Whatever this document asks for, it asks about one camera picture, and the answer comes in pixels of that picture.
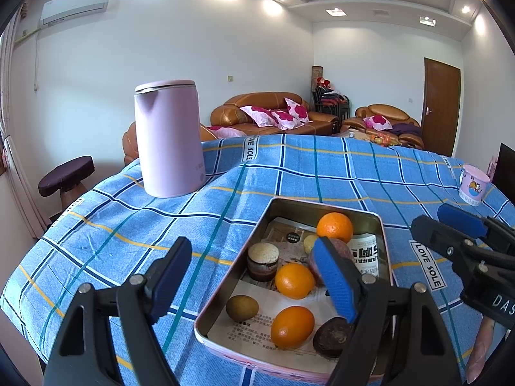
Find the right human hand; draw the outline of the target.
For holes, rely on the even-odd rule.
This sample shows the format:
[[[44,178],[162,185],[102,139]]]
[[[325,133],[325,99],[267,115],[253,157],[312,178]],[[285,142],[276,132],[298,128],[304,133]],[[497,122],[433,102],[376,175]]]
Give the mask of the right human hand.
[[[465,376],[468,384],[476,381],[483,370],[488,350],[492,345],[494,328],[495,322],[493,319],[484,316],[466,366]]]

